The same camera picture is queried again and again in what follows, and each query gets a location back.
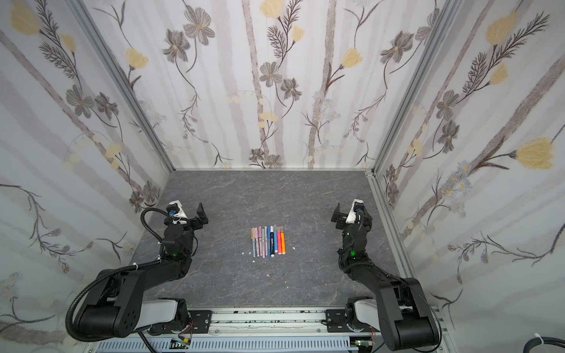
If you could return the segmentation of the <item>pink highlighter pen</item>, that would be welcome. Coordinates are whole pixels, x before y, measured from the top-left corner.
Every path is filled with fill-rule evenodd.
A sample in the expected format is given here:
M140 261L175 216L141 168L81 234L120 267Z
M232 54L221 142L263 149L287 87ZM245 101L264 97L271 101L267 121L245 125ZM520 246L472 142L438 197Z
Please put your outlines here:
M276 238L276 251L278 254L282 254L283 250L282 250L282 238L281 238L281 229L280 227L277 227L276 229L276 233L275 233L275 238Z

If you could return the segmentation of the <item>black white marker pen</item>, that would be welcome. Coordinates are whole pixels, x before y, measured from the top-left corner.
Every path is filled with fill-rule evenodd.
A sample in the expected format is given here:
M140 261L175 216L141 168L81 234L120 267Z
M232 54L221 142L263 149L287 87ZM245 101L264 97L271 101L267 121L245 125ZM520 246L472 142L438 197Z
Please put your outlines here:
M272 227L270 227L270 228L271 228L271 230L270 230L270 232L271 232L271 257L274 257L275 255L273 254L273 248L272 248L272 247L273 247L273 240L272 240Z

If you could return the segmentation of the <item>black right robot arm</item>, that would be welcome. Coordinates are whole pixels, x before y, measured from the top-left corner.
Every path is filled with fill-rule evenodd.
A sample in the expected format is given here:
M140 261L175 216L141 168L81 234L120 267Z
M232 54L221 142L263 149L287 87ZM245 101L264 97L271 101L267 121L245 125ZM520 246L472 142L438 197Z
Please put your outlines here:
M372 216L364 203L356 199L348 213L342 213L337 206L331 222L342 232L339 269L369 289L374 297L348 300L346 311L350 325L367 324L376 329L391 351L434 352L440 348L441 323L427 302L420 282L381 269L367 254Z

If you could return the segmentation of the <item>orange highlighter pen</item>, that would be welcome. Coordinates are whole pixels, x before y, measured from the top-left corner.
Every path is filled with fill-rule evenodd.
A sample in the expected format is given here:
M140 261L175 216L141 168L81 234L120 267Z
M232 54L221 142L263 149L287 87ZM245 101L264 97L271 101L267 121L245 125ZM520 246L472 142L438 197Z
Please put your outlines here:
M286 254L286 242L284 229L280 228L280 253Z

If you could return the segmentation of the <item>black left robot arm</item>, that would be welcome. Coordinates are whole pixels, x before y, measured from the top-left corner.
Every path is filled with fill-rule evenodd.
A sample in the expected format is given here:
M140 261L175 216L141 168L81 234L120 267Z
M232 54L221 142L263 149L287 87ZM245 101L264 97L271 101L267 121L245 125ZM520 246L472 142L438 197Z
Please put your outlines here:
M192 219L182 205L170 202L165 210L166 229L158 235L155 260L101 271L72 301L65 317L67 333L81 342L126 338L148 329L152 334L182 332L191 326L183 299L144 300L146 291L184 278L198 250L194 233L208 223L204 207Z

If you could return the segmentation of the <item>light blue highlighter pen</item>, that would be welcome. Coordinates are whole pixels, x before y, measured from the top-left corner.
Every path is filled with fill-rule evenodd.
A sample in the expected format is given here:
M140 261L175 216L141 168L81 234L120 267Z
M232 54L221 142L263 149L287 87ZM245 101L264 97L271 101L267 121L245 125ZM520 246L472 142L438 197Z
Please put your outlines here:
M272 227L273 254L278 254L278 229L277 226Z

